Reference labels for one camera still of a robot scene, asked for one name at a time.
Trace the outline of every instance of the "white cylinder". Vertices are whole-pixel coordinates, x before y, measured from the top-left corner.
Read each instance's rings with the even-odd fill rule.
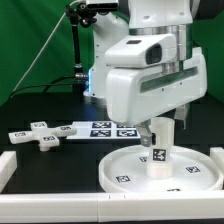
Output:
[[[174,144],[174,120],[153,118],[150,129],[156,135],[156,144],[150,147],[147,175],[154,179],[167,179],[172,176],[170,149]]]

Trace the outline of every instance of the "black tabletop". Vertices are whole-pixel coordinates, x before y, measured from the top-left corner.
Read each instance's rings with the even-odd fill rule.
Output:
[[[38,142],[12,145],[9,132],[30,130],[30,123],[49,127],[73,121],[109,120],[106,108],[83,102],[72,93],[21,94],[0,107],[0,151],[16,151],[18,168],[2,194],[103,192],[98,164],[108,153],[140,140],[66,140],[48,152]],[[210,95],[191,103],[187,129],[175,132],[175,145],[209,154],[224,146],[224,105]],[[223,220],[158,221],[153,223],[223,223]]]

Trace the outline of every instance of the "white cross-shaped block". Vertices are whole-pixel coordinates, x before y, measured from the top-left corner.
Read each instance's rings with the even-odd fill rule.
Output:
[[[9,133],[12,144],[24,143],[37,140],[39,141],[40,151],[46,152],[51,147],[59,146],[58,137],[75,135],[77,129],[73,125],[48,128],[46,122],[31,123],[32,131],[20,131]]]

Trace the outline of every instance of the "white circular plate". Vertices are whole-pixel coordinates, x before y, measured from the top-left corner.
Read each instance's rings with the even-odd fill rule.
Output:
[[[197,151],[172,147],[172,177],[156,180],[146,174],[149,149],[141,145],[114,151],[99,165],[106,192],[197,191],[222,189],[223,175],[213,160]]]

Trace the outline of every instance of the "green backdrop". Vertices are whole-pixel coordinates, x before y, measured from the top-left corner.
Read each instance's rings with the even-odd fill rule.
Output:
[[[62,16],[70,0],[0,1],[0,105],[25,73]],[[224,102],[224,13],[214,20],[195,21],[193,39],[202,46],[208,68],[208,91]],[[85,71],[93,63],[91,29],[80,29]],[[65,18],[42,57],[20,87],[48,84],[73,74],[71,26]]]

